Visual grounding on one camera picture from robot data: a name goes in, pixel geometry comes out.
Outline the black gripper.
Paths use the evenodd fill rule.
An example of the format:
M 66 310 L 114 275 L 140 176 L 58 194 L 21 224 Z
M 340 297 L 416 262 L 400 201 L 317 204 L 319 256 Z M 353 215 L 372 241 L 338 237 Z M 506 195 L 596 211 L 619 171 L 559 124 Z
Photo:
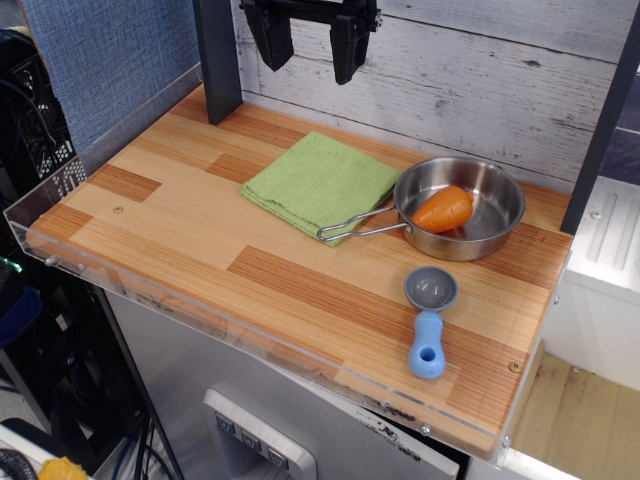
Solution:
M 364 24 L 335 21 L 330 29 L 335 80 L 350 82 L 364 64 L 369 32 L 382 26 L 376 1 L 241 1 L 240 8 L 263 62 L 272 70 L 283 67 L 294 54 L 289 18 L 330 24 L 339 16 L 354 17 Z

